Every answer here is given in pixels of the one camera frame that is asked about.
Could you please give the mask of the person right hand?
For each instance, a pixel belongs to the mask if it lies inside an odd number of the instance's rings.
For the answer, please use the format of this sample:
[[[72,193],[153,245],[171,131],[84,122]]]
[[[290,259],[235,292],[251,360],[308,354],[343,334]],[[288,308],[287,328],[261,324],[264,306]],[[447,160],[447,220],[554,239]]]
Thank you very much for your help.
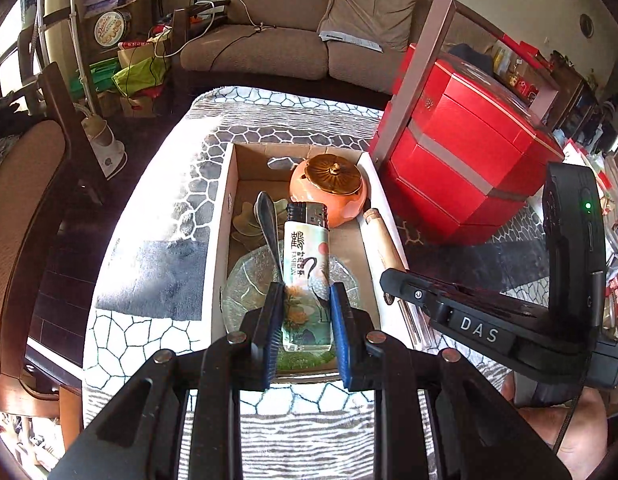
[[[553,445],[569,413],[563,406],[520,408],[518,413],[548,445]],[[574,479],[586,479],[607,452],[606,408],[601,393],[584,388],[557,456]]]

